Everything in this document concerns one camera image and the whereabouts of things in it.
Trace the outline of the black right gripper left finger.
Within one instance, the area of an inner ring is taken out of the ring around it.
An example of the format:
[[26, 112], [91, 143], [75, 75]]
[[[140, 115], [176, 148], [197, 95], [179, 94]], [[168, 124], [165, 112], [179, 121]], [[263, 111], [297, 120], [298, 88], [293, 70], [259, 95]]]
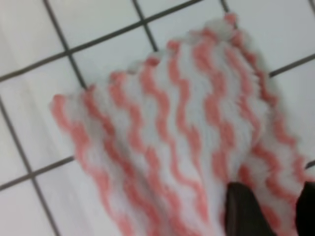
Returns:
[[225, 202], [228, 236], [274, 236], [253, 192], [244, 184], [228, 184]]

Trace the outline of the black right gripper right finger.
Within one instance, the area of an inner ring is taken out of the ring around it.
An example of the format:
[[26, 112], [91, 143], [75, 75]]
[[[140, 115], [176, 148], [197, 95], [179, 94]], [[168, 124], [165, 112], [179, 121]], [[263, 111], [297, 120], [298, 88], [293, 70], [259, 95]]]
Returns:
[[299, 236], [315, 235], [315, 183], [307, 181], [296, 203], [295, 225]]

